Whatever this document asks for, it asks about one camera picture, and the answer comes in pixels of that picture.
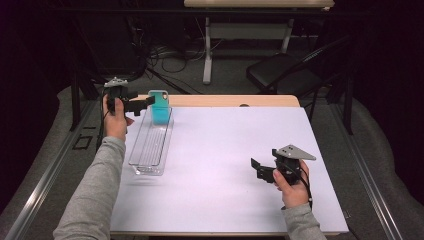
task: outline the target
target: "clear plastic container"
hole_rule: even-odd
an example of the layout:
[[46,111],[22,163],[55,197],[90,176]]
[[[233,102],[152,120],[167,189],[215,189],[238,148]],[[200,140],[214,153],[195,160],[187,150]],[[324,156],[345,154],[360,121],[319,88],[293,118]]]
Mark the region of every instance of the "clear plastic container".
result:
[[160,176],[165,170],[174,119],[170,107],[161,109],[160,113],[162,115],[160,122],[153,122],[151,107],[147,108],[144,115],[129,159],[129,164],[133,166],[137,175]]

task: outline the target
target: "teal phone case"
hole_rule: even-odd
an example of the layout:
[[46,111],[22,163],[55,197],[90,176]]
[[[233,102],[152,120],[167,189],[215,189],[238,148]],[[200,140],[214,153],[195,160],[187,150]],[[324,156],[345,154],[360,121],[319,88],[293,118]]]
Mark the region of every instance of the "teal phone case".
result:
[[152,120],[155,125],[166,125],[169,122],[169,99],[165,90],[151,90],[149,96],[155,97],[155,103],[151,105]]

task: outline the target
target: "chair seat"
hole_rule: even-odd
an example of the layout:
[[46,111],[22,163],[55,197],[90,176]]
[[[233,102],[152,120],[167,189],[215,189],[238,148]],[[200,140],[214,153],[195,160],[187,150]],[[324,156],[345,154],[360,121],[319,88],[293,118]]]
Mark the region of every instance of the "chair seat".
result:
[[[299,60],[290,55],[283,53],[276,54],[266,60],[249,66],[246,71],[247,78],[259,89],[264,89],[297,63],[299,63]],[[304,69],[289,74],[281,79],[278,82],[276,93],[301,97],[309,93],[311,86],[318,87],[321,84],[321,78],[313,72]]]

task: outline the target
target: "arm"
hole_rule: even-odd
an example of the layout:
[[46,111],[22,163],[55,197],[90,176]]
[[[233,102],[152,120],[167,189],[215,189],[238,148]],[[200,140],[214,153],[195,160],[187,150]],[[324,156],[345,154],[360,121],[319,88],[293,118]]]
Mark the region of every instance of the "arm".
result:
[[[107,97],[103,109],[107,110]],[[118,195],[122,162],[125,155],[127,125],[133,121],[124,116],[124,106],[115,100],[115,114],[104,113],[106,136],[93,163],[87,169],[74,195],[66,206],[55,239],[109,239],[110,217]]]
[[[308,182],[308,166],[303,161],[300,161],[300,166],[303,169],[301,177]],[[305,185],[299,181],[290,186],[277,169],[274,170],[273,175],[275,185],[283,192],[285,204],[283,212],[290,239],[326,239],[309,207]]]

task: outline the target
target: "gray sleeve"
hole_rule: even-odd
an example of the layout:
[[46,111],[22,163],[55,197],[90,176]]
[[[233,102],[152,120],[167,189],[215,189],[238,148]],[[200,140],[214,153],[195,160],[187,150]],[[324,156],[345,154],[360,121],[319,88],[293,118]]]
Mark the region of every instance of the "gray sleeve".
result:
[[110,217],[121,181],[125,144],[105,137],[66,206],[55,239],[109,239]]
[[286,209],[283,212],[291,240],[326,239],[308,203]]

